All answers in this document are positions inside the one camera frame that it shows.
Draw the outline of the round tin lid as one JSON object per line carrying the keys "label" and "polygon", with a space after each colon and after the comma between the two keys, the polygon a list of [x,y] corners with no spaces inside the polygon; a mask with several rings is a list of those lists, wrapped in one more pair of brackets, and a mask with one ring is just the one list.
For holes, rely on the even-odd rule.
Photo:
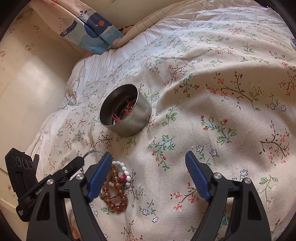
{"label": "round tin lid", "polygon": [[293,47],[293,49],[296,49],[296,39],[291,39],[290,40],[291,46]]}

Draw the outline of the round silver metal tin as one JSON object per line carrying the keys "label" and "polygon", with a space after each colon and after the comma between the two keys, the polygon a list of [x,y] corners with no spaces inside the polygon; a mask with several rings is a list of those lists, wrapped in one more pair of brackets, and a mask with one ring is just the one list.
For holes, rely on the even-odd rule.
{"label": "round silver metal tin", "polygon": [[124,84],[113,90],[104,100],[100,123],[120,137],[139,133],[149,122],[151,103],[133,84]]}

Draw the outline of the beige striped pillow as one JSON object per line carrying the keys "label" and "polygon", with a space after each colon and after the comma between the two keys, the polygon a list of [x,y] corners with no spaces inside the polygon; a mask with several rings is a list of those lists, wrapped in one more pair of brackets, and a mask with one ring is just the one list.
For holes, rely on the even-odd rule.
{"label": "beige striped pillow", "polygon": [[260,5],[256,1],[180,1],[162,9],[158,9],[142,20],[138,21],[136,24],[123,29],[124,36],[119,40],[118,43],[116,43],[114,47],[119,48],[123,46],[140,33],[153,26],[156,26],[158,22],[163,21],[165,18],[170,19],[181,11],[185,11],[185,13],[188,14],[189,10],[186,10],[185,8],[189,8],[192,9],[193,12],[197,12],[203,10],[230,9],[234,7],[246,8],[253,6]]}

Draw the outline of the floral white bedspread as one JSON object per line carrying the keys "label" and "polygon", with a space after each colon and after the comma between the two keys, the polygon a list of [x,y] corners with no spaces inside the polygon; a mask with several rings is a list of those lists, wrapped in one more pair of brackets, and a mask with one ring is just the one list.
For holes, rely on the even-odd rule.
{"label": "floral white bedspread", "polygon": [[[149,123],[134,137],[117,135],[119,143],[92,149],[125,163],[128,207],[116,214],[95,199],[91,210],[108,240],[190,240],[207,207],[185,166],[192,151],[228,179],[253,181],[276,240],[295,212],[292,34],[261,6],[185,9],[172,17],[183,23],[176,60],[165,58],[166,90]],[[88,151],[40,157],[37,179]]]}

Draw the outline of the jewelry pile in tin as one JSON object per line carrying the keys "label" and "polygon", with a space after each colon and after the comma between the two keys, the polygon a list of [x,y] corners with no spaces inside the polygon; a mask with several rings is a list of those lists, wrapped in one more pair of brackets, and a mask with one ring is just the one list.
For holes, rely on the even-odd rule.
{"label": "jewelry pile in tin", "polygon": [[112,111],[112,124],[115,125],[124,120],[132,111],[137,98],[129,96],[121,100]]}

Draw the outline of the whale print curtain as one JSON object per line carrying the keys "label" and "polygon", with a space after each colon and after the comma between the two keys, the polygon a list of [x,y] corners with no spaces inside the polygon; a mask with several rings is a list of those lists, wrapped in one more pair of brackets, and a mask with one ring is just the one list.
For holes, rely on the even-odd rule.
{"label": "whale print curtain", "polygon": [[97,11],[81,1],[30,1],[29,6],[64,39],[102,54],[114,47],[123,34]]}

